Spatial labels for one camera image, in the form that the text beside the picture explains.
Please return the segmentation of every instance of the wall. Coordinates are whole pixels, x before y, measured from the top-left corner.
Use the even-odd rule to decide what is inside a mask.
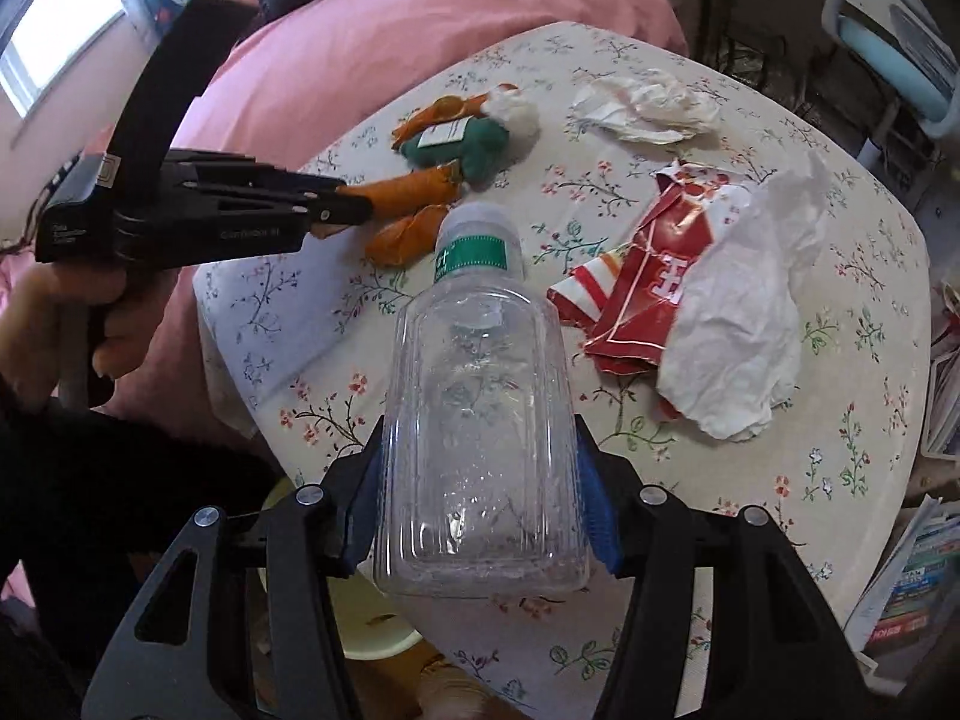
[[[0,92],[0,238],[18,238],[30,204],[67,159],[116,121],[147,61],[124,17],[114,22],[21,119]]]

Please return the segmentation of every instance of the hand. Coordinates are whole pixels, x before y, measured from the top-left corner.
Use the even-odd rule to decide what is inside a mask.
[[[94,370],[117,379],[139,367],[163,319],[177,271],[163,271],[125,293],[126,271],[79,263],[35,265],[16,283],[0,314],[0,374],[27,410],[39,410],[59,381],[59,308],[114,303]]]

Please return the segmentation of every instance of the metal screw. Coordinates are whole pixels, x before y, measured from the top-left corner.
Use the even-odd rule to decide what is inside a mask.
[[[770,521],[770,515],[758,506],[748,506],[743,512],[743,518],[757,527],[766,525]]]
[[[209,528],[214,522],[220,519],[220,513],[212,506],[205,506],[193,515],[193,521],[200,528]]]
[[[318,485],[306,485],[296,491],[296,502],[301,506],[313,506],[323,500],[323,490]]]
[[[647,506],[660,506],[666,503],[666,490],[656,485],[647,485],[640,490],[640,500]]]

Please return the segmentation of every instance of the white sticker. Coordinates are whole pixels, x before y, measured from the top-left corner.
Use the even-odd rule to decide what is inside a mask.
[[[472,119],[467,116],[465,119],[456,119],[455,122],[446,124],[434,124],[433,127],[427,127],[421,132],[418,146],[441,146],[443,143],[457,143],[462,141],[464,133],[467,132],[467,122]]]
[[[100,162],[100,171],[97,173],[97,186],[110,189],[113,186],[113,180],[117,177],[117,170],[120,167],[120,157],[113,154],[104,154],[104,161]]]

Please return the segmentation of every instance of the pink bedding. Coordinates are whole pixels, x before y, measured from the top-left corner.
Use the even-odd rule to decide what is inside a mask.
[[[315,1],[232,52],[190,108],[175,143],[298,169],[421,81],[558,20],[686,52],[666,0]],[[206,398],[191,276],[192,269],[181,274],[147,361],[117,383],[107,410],[176,436],[237,443]]]

